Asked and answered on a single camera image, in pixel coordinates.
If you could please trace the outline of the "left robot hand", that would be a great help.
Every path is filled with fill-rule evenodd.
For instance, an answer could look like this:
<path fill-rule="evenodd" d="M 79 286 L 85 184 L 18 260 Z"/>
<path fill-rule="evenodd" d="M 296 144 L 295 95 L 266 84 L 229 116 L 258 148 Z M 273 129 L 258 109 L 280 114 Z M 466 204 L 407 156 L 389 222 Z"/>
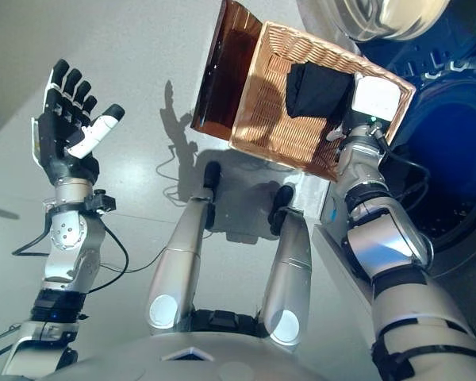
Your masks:
<path fill-rule="evenodd" d="M 94 185 L 100 174 L 93 150 L 121 121 L 125 110 L 109 106 L 91 117 L 97 99 L 82 72 L 60 59 L 51 69 L 42 113 L 32 119 L 33 157 L 55 186 L 68 178 L 84 179 Z"/>

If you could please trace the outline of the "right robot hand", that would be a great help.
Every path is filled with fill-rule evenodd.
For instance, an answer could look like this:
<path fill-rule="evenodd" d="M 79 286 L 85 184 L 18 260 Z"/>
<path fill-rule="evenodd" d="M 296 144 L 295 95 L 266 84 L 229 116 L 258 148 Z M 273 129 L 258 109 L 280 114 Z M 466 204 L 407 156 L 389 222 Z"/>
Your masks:
<path fill-rule="evenodd" d="M 346 137 L 360 126 L 378 121 L 389 126 L 400 105 L 401 91 L 388 79 L 356 73 L 344 105 L 337 112 L 336 127 L 327 133 L 325 140 Z"/>

